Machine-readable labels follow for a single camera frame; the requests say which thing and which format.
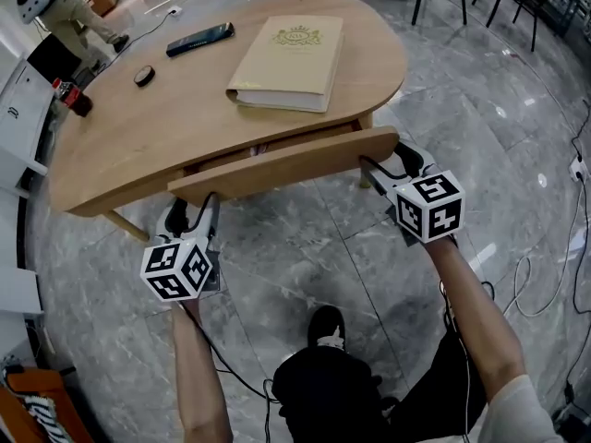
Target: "marble floor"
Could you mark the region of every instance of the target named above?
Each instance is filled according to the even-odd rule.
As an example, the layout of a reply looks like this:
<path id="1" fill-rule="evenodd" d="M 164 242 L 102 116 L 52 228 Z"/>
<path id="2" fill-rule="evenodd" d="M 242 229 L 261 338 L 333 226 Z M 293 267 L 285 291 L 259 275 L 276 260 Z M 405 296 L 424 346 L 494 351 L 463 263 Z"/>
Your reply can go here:
<path id="1" fill-rule="evenodd" d="M 148 11 L 158 1 L 164 0 L 125 0 L 108 19 L 137 37 L 162 20 L 168 6 Z M 122 58 L 165 39 L 173 27 L 246 1 L 175 0 L 184 13 Z M 376 112 L 375 124 L 396 126 L 460 180 L 467 195 L 460 247 L 477 274 L 495 284 L 499 307 L 511 301 L 520 257 L 528 255 L 532 264 L 522 296 L 527 311 L 550 299 L 567 261 L 548 313 L 525 318 L 515 307 L 508 312 L 539 397 L 554 411 L 564 404 L 566 372 L 589 325 L 571 301 L 585 233 L 582 207 L 565 255 L 579 196 L 567 170 L 574 154 L 569 140 L 585 118 L 589 72 L 544 24 L 530 53 L 532 19 L 522 14 L 513 25 L 512 2 L 502 2 L 493 33 L 481 23 L 494 0 L 470 6 L 467 26 L 459 0 L 423 0 L 414 27 L 415 0 L 363 1 L 390 24 L 408 57 L 406 80 Z M 584 133 L 582 141 L 589 152 L 591 135 Z M 121 211 L 153 233 L 168 200 L 159 195 Z M 443 332 L 438 278 L 420 245 L 406 247 L 387 208 L 384 198 L 357 187 L 356 172 L 223 204 L 215 240 L 223 288 L 202 301 L 202 315 L 248 382 L 262 386 L 305 345 L 308 319 L 322 304 L 343 311 L 348 349 L 383 376 L 383 394 L 402 398 L 427 370 Z M 47 182 L 40 179 L 32 188 L 26 240 L 28 267 L 39 274 L 51 357 L 76 366 L 106 432 L 113 441 L 181 441 L 170 311 L 139 279 L 143 245 L 103 218 L 52 211 Z M 579 277 L 584 306 L 591 305 L 589 267 L 587 253 Z M 526 269 L 518 274 L 520 284 Z M 588 362 L 575 368 L 574 382 L 585 382 Z M 232 376 L 220 378 L 235 441 L 264 441 L 264 401 Z M 271 437 L 291 441 L 276 408 Z"/>

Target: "book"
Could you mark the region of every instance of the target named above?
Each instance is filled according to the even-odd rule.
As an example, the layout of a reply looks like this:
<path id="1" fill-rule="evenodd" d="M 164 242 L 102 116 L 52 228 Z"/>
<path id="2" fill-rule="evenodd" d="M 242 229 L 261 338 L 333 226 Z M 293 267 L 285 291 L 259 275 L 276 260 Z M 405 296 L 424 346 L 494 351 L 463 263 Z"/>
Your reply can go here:
<path id="1" fill-rule="evenodd" d="M 270 17 L 226 93 L 240 105 L 324 113 L 342 45 L 342 18 Z"/>

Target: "sneaker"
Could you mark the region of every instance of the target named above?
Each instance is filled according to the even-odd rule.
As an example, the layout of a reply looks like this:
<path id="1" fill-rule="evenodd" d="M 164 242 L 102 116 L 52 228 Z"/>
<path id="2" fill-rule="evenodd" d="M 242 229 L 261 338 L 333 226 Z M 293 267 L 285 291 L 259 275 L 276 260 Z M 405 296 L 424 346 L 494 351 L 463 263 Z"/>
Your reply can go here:
<path id="1" fill-rule="evenodd" d="M 116 53 L 121 53 L 123 48 L 126 47 L 127 42 L 129 41 L 129 36 L 127 34 L 123 34 L 117 38 L 117 41 L 113 43 L 113 48 L 115 49 Z"/>
<path id="2" fill-rule="evenodd" d="M 338 308 L 324 305 L 314 312 L 308 326 L 308 346 L 330 346 L 345 351 L 344 319 Z"/>

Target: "white plug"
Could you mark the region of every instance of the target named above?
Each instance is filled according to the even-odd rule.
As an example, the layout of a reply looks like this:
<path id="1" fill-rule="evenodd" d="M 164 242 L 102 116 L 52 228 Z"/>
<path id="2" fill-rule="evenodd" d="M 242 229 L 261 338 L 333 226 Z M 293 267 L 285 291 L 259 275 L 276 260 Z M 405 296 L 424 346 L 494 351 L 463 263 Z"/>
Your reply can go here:
<path id="1" fill-rule="evenodd" d="M 578 156 L 575 156 L 573 162 L 571 162 L 571 165 L 569 166 L 569 172 L 571 173 L 571 178 L 574 180 L 574 182 L 579 182 L 579 179 L 576 176 L 577 174 L 580 174 L 581 177 L 583 177 L 583 181 L 586 181 L 587 177 L 589 176 L 589 171 L 587 170 L 585 161 L 579 162 Z"/>
<path id="2" fill-rule="evenodd" d="M 178 5 L 172 5 L 170 8 L 168 8 L 168 14 L 172 15 L 173 17 L 179 17 L 180 14 L 182 13 L 183 8 L 181 8 Z"/>

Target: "red bottle label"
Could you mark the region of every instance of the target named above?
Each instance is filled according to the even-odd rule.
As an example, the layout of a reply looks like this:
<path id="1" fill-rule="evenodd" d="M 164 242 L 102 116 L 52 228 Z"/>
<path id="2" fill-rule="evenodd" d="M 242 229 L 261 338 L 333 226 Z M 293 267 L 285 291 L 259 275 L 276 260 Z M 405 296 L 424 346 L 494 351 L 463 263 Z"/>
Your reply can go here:
<path id="1" fill-rule="evenodd" d="M 72 87 L 70 93 L 67 94 L 66 99 L 64 100 L 64 104 L 66 107 L 71 107 L 72 103 L 74 103 L 80 94 L 80 89 L 76 86 Z"/>

